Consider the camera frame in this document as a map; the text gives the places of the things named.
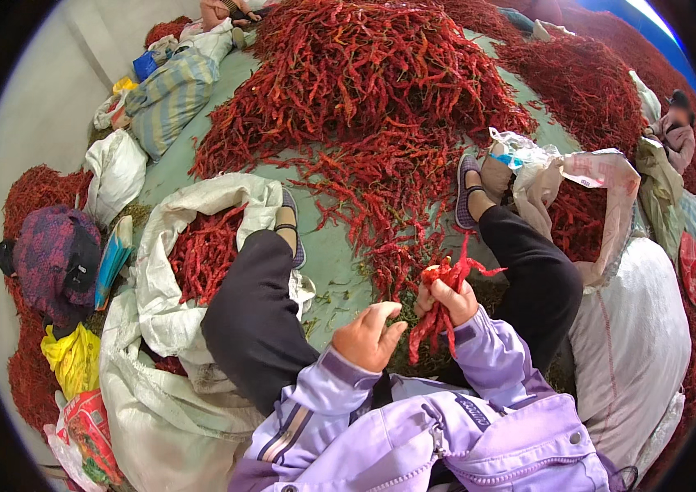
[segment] lavender jacket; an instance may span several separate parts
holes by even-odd
[[[684,174],[684,170],[692,162],[695,153],[695,134],[692,127],[671,128],[671,115],[666,113],[659,120],[651,125],[654,134],[665,146],[668,154],[668,162],[678,174]]]
[[[617,489],[574,400],[531,368],[509,324],[480,307],[455,338],[475,392],[392,375],[394,401],[372,411],[380,373],[329,347],[283,389],[228,490],[424,491],[440,458],[468,490]]]

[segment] white wall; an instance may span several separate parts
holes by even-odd
[[[12,183],[41,163],[62,172],[80,167],[96,107],[131,73],[151,26],[179,15],[198,17],[198,0],[68,0],[45,20],[0,98],[0,241]],[[37,462],[52,465],[9,393],[7,359],[17,345],[18,320],[0,271],[0,395]]]

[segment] checkered shoe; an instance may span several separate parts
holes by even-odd
[[[274,231],[279,231],[280,229],[293,229],[296,232],[296,254],[294,255],[294,270],[299,270],[304,266],[307,261],[307,254],[304,252],[304,246],[302,244],[302,238],[298,235],[298,209],[296,208],[296,202],[294,202],[291,192],[283,188],[283,207],[289,207],[294,211],[294,217],[296,219],[296,225],[292,223],[281,223],[280,225],[274,227]]]
[[[482,166],[470,153],[464,153],[457,165],[457,204],[454,207],[454,218],[457,225],[463,229],[474,229],[479,225],[469,212],[469,195],[473,191],[484,191],[481,186],[465,187],[465,173],[476,171],[479,173]]]

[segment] zipper pull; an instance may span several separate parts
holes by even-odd
[[[439,457],[439,459],[444,458],[444,431],[441,427],[441,423],[431,427],[430,434],[433,436],[433,454]]]

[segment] purple jacket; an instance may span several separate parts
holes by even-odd
[[[99,245],[99,230],[85,213],[55,205],[28,214],[12,252],[23,299],[60,328],[72,328],[94,308],[96,284],[75,292],[64,282],[75,237],[74,221]]]
[[[650,128],[665,146],[668,162],[671,163],[673,169],[678,174],[684,174],[684,170],[692,162],[692,156],[695,153],[695,133],[689,125],[671,128],[672,126],[671,115],[665,113],[665,116],[662,116]]]
[[[468,490],[611,489],[574,400],[532,369],[509,324],[480,307],[455,339],[475,392],[392,375],[394,401],[372,411],[380,373],[329,347],[283,389],[228,490],[424,491],[440,458]]]

